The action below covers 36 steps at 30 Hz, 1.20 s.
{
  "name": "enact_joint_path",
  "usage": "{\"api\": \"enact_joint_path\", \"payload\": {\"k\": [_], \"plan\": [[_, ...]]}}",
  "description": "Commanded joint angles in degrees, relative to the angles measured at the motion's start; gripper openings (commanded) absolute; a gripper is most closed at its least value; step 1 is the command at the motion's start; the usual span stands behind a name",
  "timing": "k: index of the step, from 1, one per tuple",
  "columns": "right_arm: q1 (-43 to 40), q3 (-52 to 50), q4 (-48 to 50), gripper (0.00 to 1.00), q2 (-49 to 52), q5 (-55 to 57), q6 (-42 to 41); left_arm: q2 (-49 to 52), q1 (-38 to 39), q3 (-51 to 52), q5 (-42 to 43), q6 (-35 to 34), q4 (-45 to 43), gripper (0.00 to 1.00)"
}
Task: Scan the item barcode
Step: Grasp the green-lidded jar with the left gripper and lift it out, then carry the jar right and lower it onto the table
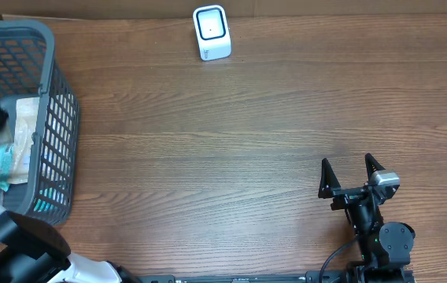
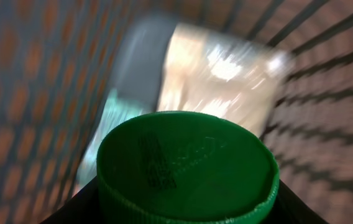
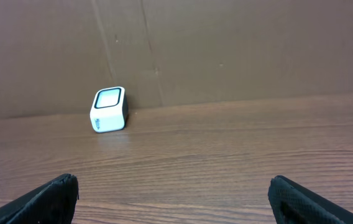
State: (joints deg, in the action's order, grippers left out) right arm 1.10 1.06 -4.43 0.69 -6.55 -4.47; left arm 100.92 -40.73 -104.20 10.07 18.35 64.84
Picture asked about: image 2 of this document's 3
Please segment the teal tissue packet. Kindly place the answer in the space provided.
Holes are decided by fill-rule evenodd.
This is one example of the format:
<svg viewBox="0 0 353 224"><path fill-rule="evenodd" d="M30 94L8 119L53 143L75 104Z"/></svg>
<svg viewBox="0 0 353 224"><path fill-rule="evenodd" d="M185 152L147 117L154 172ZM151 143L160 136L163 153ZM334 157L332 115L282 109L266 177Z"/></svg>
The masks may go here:
<svg viewBox="0 0 353 224"><path fill-rule="evenodd" d="M98 127L88 144L77 171L76 185L79 188L84 187L96 176L98 149L107 134L121 123L149 112L150 110L138 101L121 98L116 90L110 91Z"/></svg>

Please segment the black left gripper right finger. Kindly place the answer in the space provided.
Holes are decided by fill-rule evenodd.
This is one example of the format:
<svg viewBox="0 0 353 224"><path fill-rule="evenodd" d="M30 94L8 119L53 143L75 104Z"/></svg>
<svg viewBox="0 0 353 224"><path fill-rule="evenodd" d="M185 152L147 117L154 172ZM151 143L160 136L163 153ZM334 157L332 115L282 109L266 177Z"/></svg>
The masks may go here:
<svg viewBox="0 0 353 224"><path fill-rule="evenodd" d="M278 194L265 224L328 224L312 211L281 180Z"/></svg>

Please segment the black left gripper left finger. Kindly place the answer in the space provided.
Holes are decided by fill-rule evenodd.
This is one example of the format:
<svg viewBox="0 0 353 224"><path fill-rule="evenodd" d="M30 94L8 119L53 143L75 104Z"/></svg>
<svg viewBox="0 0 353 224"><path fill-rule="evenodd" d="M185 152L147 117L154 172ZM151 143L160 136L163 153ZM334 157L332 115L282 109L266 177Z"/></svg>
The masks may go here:
<svg viewBox="0 0 353 224"><path fill-rule="evenodd" d="M40 224L100 224L98 181L93 178L64 206Z"/></svg>

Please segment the beige plastic pouch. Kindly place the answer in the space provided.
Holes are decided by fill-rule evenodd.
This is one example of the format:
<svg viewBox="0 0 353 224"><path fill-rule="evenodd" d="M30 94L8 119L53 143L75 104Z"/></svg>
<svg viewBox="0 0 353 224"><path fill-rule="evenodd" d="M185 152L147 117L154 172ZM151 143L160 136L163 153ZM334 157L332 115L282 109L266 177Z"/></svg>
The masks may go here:
<svg viewBox="0 0 353 224"><path fill-rule="evenodd" d="M158 111L194 111L226 119L260 136L292 54L191 24L168 43Z"/></svg>

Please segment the green lid jar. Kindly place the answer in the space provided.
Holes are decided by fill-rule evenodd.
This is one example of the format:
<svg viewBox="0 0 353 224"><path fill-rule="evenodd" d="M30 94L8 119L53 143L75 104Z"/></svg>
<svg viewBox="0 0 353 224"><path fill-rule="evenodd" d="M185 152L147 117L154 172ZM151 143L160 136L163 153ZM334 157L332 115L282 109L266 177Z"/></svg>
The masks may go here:
<svg viewBox="0 0 353 224"><path fill-rule="evenodd" d="M125 121L96 162L106 223L260 223L279 188L277 162L257 136L203 113Z"/></svg>

